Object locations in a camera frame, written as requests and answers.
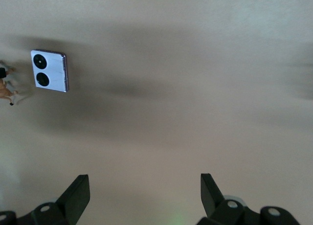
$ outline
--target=beige surface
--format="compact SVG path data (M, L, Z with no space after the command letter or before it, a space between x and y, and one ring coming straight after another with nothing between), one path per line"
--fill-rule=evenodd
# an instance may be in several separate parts
M89 174L80 225L193 225L209 172L311 224L312 2L1 0L0 210ZM68 93L34 87L35 48L67 54Z

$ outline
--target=smartphone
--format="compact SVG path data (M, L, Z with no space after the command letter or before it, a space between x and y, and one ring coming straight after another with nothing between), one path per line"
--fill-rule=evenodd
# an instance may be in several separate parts
M35 85L39 88L67 92L67 58L62 52L36 49L31 51Z

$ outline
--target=black camera lens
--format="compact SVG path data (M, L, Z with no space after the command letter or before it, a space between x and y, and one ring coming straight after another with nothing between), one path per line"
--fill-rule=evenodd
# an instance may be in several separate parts
M46 87L49 85L49 78L44 73L40 72L36 76L37 82L42 85L43 87Z
M47 61L42 55L35 55L33 61L37 68L44 69L45 67L47 67Z

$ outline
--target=toy figure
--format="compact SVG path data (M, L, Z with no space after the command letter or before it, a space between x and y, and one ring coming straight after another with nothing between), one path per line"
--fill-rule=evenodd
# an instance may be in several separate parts
M14 94L17 94L18 92L15 90L13 93L6 88L7 82L4 81L2 78L5 78L7 75L13 73L14 70L12 68L8 69L8 71L5 70L5 68L0 67L0 98L1 99L7 99L10 101L10 105L13 105L12 99L9 98Z

